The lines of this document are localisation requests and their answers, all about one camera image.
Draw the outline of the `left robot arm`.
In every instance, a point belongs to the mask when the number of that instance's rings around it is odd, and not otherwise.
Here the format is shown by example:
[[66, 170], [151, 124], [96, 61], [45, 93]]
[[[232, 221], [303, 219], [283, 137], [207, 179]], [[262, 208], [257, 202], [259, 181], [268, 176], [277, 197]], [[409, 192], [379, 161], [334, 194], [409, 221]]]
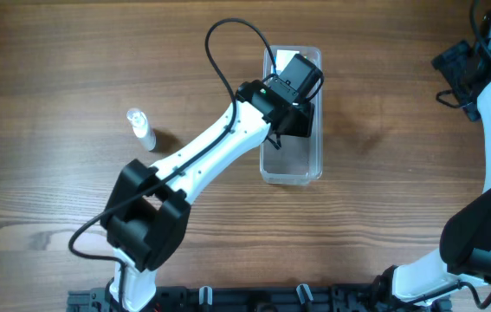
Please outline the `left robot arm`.
[[295, 54], [278, 74], [243, 83], [223, 115], [187, 146], [145, 166], [138, 160], [120, 172], [100, 220], [121, 259], [110, 293], [125, 311], [140, 311], [155, 296], [158, 268], [182, 243], [191, 206], [232, 162], [276, 137], [310, 137], [311, 102], [323, 74]]

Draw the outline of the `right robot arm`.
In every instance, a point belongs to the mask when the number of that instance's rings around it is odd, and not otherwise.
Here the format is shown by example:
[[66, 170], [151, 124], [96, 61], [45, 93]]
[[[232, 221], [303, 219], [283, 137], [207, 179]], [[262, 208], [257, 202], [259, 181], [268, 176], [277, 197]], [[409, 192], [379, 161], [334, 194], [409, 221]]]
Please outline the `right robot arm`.
[[449, 84], [436, 100], [453, 95], [453, 107], [483, 125], [482, 194], [446, 223], [438, 249], [413, 263], [391, 266], [360, 293], [358, 299], [366, 309], [444, 311], [449, 296], [462, 289], [471, 292], [478, 309], [491, 305], [491, 10], [478, 23], [477, 5], [472, 2], [469, 9], [474, 44], [461, 41], [432, 65]]

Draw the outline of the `white green medicine box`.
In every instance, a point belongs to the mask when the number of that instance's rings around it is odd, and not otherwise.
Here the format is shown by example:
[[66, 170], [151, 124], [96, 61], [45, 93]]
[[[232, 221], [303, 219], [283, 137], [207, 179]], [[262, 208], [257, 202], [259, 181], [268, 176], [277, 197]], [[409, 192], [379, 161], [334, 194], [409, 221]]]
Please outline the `white green medicine box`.
[[275, 57], [276, 74], [279, 75], [297, 54], [299, 51], [296, 50], [278, 49]]

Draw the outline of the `white bottle clear cap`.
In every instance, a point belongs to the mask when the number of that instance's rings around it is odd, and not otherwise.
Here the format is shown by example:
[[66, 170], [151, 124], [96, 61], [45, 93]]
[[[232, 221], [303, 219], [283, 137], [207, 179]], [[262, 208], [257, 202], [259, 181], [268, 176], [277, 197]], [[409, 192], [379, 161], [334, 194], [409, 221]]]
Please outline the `white bottle clear cap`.
[[157, 139], [145, 113], [140, 109], [131, 108], [127, 111], [126, 118], [142, 147], [146, 151], [152, 151], [156, 146]]

